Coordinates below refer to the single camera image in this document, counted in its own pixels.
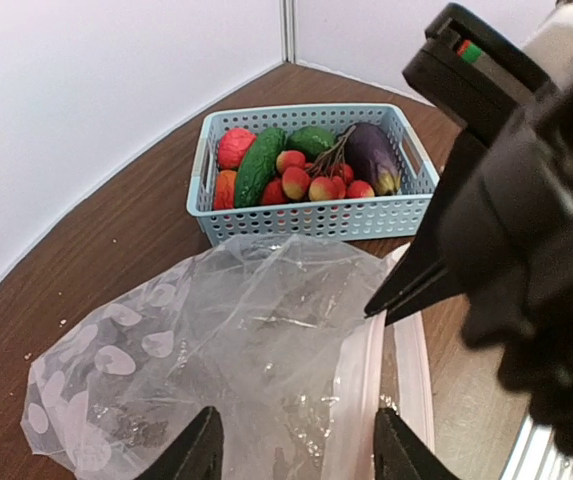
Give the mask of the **clear zip top bag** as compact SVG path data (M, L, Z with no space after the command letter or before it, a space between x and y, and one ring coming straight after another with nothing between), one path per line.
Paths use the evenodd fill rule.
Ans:
M259 235L178 263L31 364L31 450L79 479L132 479L213 407L227 479L372 478L379 407L435 443L421 316L363 313L401 257Z

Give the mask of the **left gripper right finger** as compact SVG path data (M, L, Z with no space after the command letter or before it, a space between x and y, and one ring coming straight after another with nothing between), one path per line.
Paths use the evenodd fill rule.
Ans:
M392 408L374 422L376 480L458 480Z

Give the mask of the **light blue plastic basket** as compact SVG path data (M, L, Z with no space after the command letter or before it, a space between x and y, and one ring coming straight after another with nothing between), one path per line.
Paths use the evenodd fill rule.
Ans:
M187 210L212 245L238 234L407 237L438 181L393 105L220 111L202 124Z

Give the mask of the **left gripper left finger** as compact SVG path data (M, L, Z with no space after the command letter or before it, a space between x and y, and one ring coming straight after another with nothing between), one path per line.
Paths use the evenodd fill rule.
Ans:
M203 408L138 480L222 478L224 429L215 407Z

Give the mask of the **green toy cucumber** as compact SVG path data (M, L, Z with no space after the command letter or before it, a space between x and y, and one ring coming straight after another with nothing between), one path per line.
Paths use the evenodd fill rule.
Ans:
M284 150L286 133L271 127L261 132L246 152L237 171L234 207L257 206L267 184L276 174L276 159Z

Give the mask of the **green toy avocado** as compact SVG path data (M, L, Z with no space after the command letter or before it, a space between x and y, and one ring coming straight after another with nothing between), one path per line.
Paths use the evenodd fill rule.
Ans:
M305 126L294 131L286 140L286 149L302 153L314 162L323 152L336 144L336 135L318 126Z

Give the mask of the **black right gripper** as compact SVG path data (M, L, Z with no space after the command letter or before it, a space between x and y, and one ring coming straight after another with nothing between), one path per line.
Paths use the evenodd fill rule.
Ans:
M425 36L404 78L462 129L365 315L466 296L464 344L502 348L501 386L573 461L573 2L520 48L455 3Z

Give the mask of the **purple toy eggplant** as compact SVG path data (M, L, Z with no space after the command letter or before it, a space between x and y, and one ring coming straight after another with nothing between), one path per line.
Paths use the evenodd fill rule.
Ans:
M366 122L352 125L346 131L343 151L355 177L368 182L377 196L399 192L401 174L395 151L380 127Z

